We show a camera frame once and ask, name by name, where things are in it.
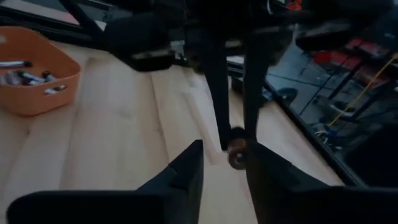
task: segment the metal rod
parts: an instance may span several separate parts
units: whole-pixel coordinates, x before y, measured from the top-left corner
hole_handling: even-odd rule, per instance
[[[79,22],[80,26],[97,42],[103,41],[103,30],[90,19],[73,0],[59,0],[64,8]]]
[[[393,86],[395,86],[395,81],[389,81],[388,83],[384,84],[384,86],[381,87],[381,89],[376,93],[373,94],[365,103],[364,105],[362,105],[358,110],[356,110],[354,112],[354,115],[351,117],[351,119],[355,120],[357,119],[359,116],[361,116],[361,114],[367,110],[374,102],[377,101],[377,99],[379,99],[383,94],[385,94],[385,92],[390,89],[393,88]]]
[[[0,6],[0,15],[0,26],[28,27],[54,41],[104,50],[102,45],[93,42],[91,36],[76,24],[58,21],[4,6]]]
[[[310,101],[308,101],[307,104],[304,106],[304,108],[301,110],[301,112],[299,113],[300,116],[304,113],[305,109],[307,109],[307,107],[308,107],[309,104],[313,101],[313,99],[314,99],[315,97],[317,97],[317,95],[319,94],[319,92],[321,92],[321,90],[324,89],[324,87],[328,84],[328,82],[330,81],[330,79],[331,79],[334,75],[336,75],[336,71],[338,71],[339,69],[341,69],[349,58],[350,58],[350,56],[346,57],[346,58],[343,60],[343,62],[341,62],[341,63],[339,64],[338,68],[337,68],[334,72],[332,72],[332,73],[328,73],[328,72],[327,72],[327,74],[329,74],[329,77],[328,77],[328,78],[326,79],[326,81],[322,84],[322,86],[319,87],[319,89],[317,90],[317,92],[311,97]]]
[[[262,86],[273,54],[276,40],[266,35],[253,35],[244,40],[243,118],[249,139],[257,139],[257,122],[262,97]]]
[[[194,48],[198,52],[201,67],[210,89],[221,148],[225,151],[228,149],[231,133],[225,40],[217,39],[206,30],[201,30],[198,35],[201,41]]]
[[[104,10],[104,11],[108,11],[109,8],[113,7],[113,5],[111,5],[111,4],[108,4],[105,2],[93,1],[93,0],[76,0],[76,3],[82,4],[85,6],[94,7],[97,9]]]
[[[347,74],[344,79],[338,84],[338,86],[330,93],[328,99],[332,100],[343,87],[350,81],[354,75],[359,71],[359,69],[365,64],[365,60],[362,60],[362,62],[359,62],[350,72]]]

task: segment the wire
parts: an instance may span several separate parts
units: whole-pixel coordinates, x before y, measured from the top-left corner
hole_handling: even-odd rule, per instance
[[[363,97],[363,95],[366,93],[366,91],[370,88],[370,86],[377,80],[377,78],[381,75],[381,73],[395,60],[398,58],[398,54],[395,54],[392,56],[392,58],[390,59],[390,61],[388,61],[381,69],[380,71],[378,71],[376,73],[376,75],[372,78],[372,80],[368,83],[368,85],[366,85],[366,87],[364,88],[364,90],[350,103],[348,103],[347,107],[340,112],[333,121],[331,121],[328,126],[332,126],[334,125],[340,118],[341,116],[344,114],[344,112],[346,112],[349,108],[353,107],[354,104]]]
[[[321,135],[321,134],[327,134],[327,131],[317,131],[315,134],[316,135]]]
[[[347,56],[347,57],[343,60],[343,62],[338,66],[337,69],[342,68],[342,67],[344,66],[344,64],[346,63],[346,61],[348,61],[349,58],[351,58],[350,55]],[[300,113],[298,114],[299,116],[301,116],[301,115],[304,113],[305,109],[307,109],[307,107],[310,105],[310,103],[313,101],[313,99],[315,99],[315,97],[318,96],[319,92],[321,92],[321,91],[324,89],[324,87],[328,84],[328,82],[331,80],[331,78],[334,77],[334,76],[336,75],[335,73],[330,74],[330,73],[328,73],[322,66],[320,66],[320,67],[323,69],[324,72],[326,72],[327,74],[329,74],[329,77],[328,77],[328,78],[326,79],[326,81],[319,87],[319,89],[315,92],[315,94],[314,94],[314,95],[311,97],[311,99],[307,102],[307,104],[304,106],[304,108],[300,111]]]

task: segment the black metal frame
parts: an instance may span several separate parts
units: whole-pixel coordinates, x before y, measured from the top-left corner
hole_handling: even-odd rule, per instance
[[[61,3],[69,4],[69,7],[65,7],[69,12],[73,14],[73,11],[79,10],[76,3],[70,1],[62,1]],[[67,44],[73,44],[80,47],[88,47],[98,50],[106,50],[105,46],[101,43],[100,39],[92,38],[93,34],[98,30],[93,30],[93,26],[90,24],[81,23],[81,20],[86,18],[77,18],[80,21],[81,27],[75,24],[69,24],[67,22],[57,21],[48,17],[38,16],[28,12],[22,12],[15,9],[0,6],[0,26],[24,26],[30,29],[40,32],[47,38],[64,42]],[[131,66],[129,58],[117,55],[113,53],[118,59],[127,63]],[[228,65],[228,68],[237,72],[237,65]],[[342,179],[347,185],[357,185],[365,187],[366,184],[358,178],[354,172],[347,167],[342,161],[337,159],[333,155],[332,151],[322,144],[319,139],[313,134],[313,132],[307,127],[307,125],[289,108],[283,99],[278,96],[277,92],[270,85],[266,84],[267,90],[274,95],[275,102],[282,108],[286,115],[293,121],[296,127],[303,133],[303,135],[309,140],[310,144],[315,148],[317,152],[324,158],[327,164],[336,172],[336,174]]]
[[[83,4],[85,6],[95,7],[97,9],[102,9],[104,11],[108,11],[112,5],[104,3],[104,2],[96,2],[92,0],[76,0],[76,3]]]

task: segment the small wheel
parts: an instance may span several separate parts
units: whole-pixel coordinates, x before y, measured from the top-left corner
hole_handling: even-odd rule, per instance
[[[228,147],[228,162],[232,168],[243,170],[246,168],[244,153],[246,151],[246,140],[235,139]]]

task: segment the light wood plank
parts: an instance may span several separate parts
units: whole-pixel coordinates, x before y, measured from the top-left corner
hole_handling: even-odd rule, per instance
[[[81,52],[67,52],[84,71],[88,58]],[[69,148],[76,104],[59,108],[34,118],[19,118],[2,111],[4,122],[10,127],[12,136],[5,138],[5,150],[14,149],[16,153],[5,157],[9,172],[3,178],[0,198],[0,217],[8,204],[15,198],[39,190],[59,189],[63,164]]]
[[[180,67],[151,74],[169,162],[201,134],[184,100],[189,85]]]
[[[257,223],[241,181],[228,166],[205,167],[199,223]]]
[[[275,102],[261,109],[257,138],[260,143],[324,183],[343,184]]]
[[[215,165],[226,162],[225,155],[221,150],[217,126],[214,125],[216,122],[215,114],[208,107],[212,104],[211,100],[205,91],[198,88],[192,88],[189,93],[184,93],[183,97],[200,132],[209,163]]]
[[[136,189],[167,165],[150,76],[111,58],[88,65],[66,189]]]
[[[89,49],[86,47],[78,47],[71,44],[65,44],[61,42],[52,41],[54,45],[58,48],[62,49],[65,53],[67,53],[72,58],[80,58],[85,57],[87,60],[89,58],[92,59],[100,59],[100,60],[109,60],[113,56],[109,52],[105,52],[103,50]]]

